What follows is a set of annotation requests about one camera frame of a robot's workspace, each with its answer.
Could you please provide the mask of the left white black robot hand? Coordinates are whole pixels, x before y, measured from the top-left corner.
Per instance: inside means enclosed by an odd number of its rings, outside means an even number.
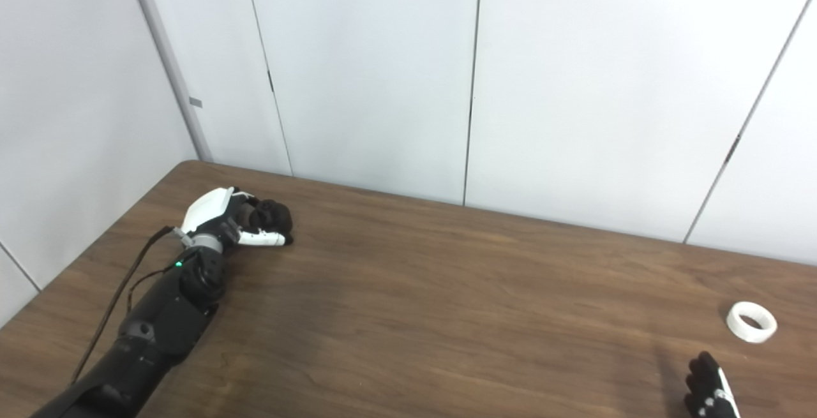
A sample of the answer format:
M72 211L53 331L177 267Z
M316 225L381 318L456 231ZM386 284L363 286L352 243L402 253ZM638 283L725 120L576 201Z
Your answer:
M199 197L174 232L186 249L204 247L224 253L234 246L288 246L294 243L292 229L294 220L287 206L229 186Z

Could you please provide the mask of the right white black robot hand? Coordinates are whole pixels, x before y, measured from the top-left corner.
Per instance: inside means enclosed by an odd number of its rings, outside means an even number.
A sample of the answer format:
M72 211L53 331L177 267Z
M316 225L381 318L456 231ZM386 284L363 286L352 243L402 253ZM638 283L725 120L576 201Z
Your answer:
M740 417L726 372L702 351L689 362L684 404L692 417Z

